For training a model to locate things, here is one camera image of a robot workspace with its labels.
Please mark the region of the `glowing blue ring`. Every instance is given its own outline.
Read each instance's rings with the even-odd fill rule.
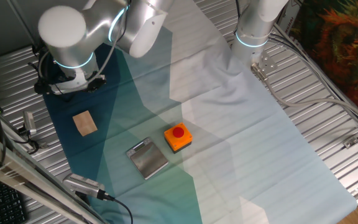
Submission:
[[[244,44],[247,47],[261,47],[267,43],[267,40],[266,40],[266,42],[264,42],[263,44],[260,44],[260,45],[249,45],[249,44],[246,44],[240,40],[238,33],[236,33],[236,36],[237,36],[237,40],[239,40],[240,43]]]
[[[112,23],[111,23],[110,30],[109,30],[109,36],[108,36],[110,42],[112,42],[112,40],[111,40],[112,30],[113,30],[114,27],[116,26],[116,24],[117,24],[119,18],[123,15],[124,10],[125,10],[125,9],[121,9],[121,11],[118,12],[118,15],[114,18],[114,20],[113,20]]]
[[[56,60],[55,60],[55,61],[56,61],[56,64],[62,66],[63,68],[74,69],[74,68],[81,68],[82,66],[86,65],[87,63],[89,63],[89,62],[91,61],[92,57],[93,57],[93,52],[92,52],[91,56],[89,57],[89,59],[88,59],[84,64],[79,65],[79,66],[75,66],[75,67],[70,67],[70,66],[62,65],[62,64],[60,64],[58,61],[56,61]]]

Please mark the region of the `fabric sheet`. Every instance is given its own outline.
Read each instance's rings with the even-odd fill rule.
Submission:
[[[96,50],[99,66],[108,51]],[[175,1],[145,57],[116,50],[103,73],[95,93],[44,97],[72,171],[103,183],[134,223],[336,223],[355,209],[192,0]],[[72,116],[86,110],[98,130],[82,137]],[[180,122],[193,143],[173,154],[163,132]],[[149,180],[126,156],[146,137],[169,160]],[[130,223],[116,203],[91,205],[110,223]]]

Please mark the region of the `red button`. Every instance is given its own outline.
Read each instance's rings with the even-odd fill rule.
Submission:
[[[181,137],[183,137],[183,135],[185,135],[185,131],[182,128],[175,128],[173,130],[173,135],[176,138],[181,138]]]

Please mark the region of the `metal grating table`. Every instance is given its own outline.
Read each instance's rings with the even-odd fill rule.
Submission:
[[[195,2],[226,40],[233,40],[232,32],[237,23],[234,0]],[[246,0],[240,2],[242,7],[247,4]],[[268,74],[268,77],[282,98],[296,102],[333,97],[320,79],[292,52],[274,45],[268,46],[267,52],[278,65],[278,70]],[[28,62],[38,62],[31,47],[0,57],[0,105],[5,111],[5,119],[16,128],[23,125],[22,111],[33,111],[37,126],[33,139],[48,144],[48,149],[40,149],[33,157],[62,180],[71,172],[70,166],[44,99],[33,90],[37,74],[27,65]],[[352,195],[358,193],[358,145],[346,149],[342,144],[358,132],[358,122],[341,106],[330,103],[283,109],[342,185]],[[25,201],[29,211],[28,223],[72,223],[29,197]]]

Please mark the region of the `wooden block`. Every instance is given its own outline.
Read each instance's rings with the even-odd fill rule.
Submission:
[[[86,136],[98,130],[89,111],[75,115],[73,120],[82,136]]]

